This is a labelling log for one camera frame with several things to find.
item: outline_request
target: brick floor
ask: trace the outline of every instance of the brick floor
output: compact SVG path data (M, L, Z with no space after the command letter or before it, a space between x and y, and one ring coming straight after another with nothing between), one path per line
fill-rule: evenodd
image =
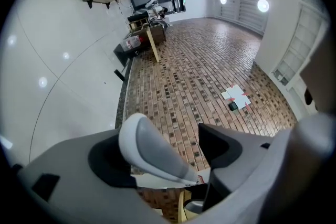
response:
M221 20L175 23L158 46L134 58L124 120L135 112L149 117L163 137L197 170L207 164L198 146L200 122L274 136L296 119L268 76L253 62L261 38ZM221 92L238 84L251 100L232 112Z

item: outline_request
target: patterned tile floor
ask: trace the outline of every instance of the patterned tile floor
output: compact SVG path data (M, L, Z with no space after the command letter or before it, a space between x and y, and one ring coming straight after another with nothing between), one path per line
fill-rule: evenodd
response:
M217 19L175 23L158 46L134 58L124 120L147 115L164 138L197 170L208 167L198 146L200 122L257 135L274 136L296 119L268 76L253 62L261 38ZM249 108L230 111L221 92L238 84Z

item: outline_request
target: glossy white floor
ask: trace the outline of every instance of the glossy white floor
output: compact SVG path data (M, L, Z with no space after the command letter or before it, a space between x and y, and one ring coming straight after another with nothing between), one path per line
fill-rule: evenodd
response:
M113 50L129 0L17 0L1 33L1 136L11 164L54 144L114 128L122 70Z

